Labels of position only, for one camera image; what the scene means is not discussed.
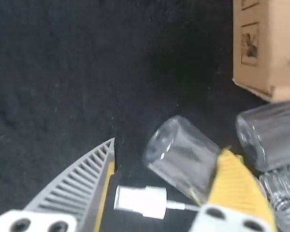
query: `screw hole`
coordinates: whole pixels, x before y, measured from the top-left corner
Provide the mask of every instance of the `screw hole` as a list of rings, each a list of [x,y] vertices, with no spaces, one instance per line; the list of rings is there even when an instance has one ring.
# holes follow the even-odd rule
[[[24,232],[29,228],[30,223],[31,223],[30,220],[27,218],[19,219],[12,224],[10,231],[11,232]]]
[[[226,219],[224,214],[219,209],[209,208],[207,209],[206,213],[215,218]]]
[[[255,222],[255,221],[251,221],[251,220],[245,221],[244,222],[244,226],[249,228],[249,229],[251,229],[251,230],[253,230],[253,231],[258,231],[258,232],[262,232],[263,231],[263,227],[259,223]]]
[[[67,230],[68,224],[64,221],[58,221],[50,226],[48,232],[66,232]]]

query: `printed label on box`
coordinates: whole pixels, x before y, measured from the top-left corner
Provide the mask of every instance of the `printed label on box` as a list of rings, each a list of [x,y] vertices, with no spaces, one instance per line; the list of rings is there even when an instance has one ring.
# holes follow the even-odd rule
[[[259,0],[242,0],[242,10],[259,4]]]
[[[251,23],[241,27],[241,59],[242,64],[258,65],[259,23]]]

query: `cardboard box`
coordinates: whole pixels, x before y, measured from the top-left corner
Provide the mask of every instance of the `cardboard box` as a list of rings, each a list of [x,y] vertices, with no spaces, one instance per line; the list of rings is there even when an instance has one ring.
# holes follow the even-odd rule
[[[233,0],[233,81],[290,100],[290,0]]]

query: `black fabric surface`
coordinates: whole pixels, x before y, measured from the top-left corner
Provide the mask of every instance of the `black fabric surface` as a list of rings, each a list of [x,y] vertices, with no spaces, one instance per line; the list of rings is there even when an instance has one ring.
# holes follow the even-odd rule
[[[115,136],[101,231],[186,231],[193,213],[113,211],[116,185],[186,201],[141,163],[154,130],[181,114],[241,153],[235,116],[260,104],[232,82],[231,0],[0,0],[0,214]]]

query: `transparent plastic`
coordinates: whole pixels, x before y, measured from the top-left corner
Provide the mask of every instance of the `transparent plastic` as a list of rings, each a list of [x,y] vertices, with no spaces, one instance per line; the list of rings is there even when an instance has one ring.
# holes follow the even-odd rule
[[[273,171],[260,176],[275,213],[275,222],[282,232],[290,232],[290,188],[283,172]]]
[[[267,172],[290,163],[290,101],[242,112],[236,128],[256,169]]]
[[[187,197],[208,198],[220,148],[187,119],[175,116],[152,136],[144,164]]]

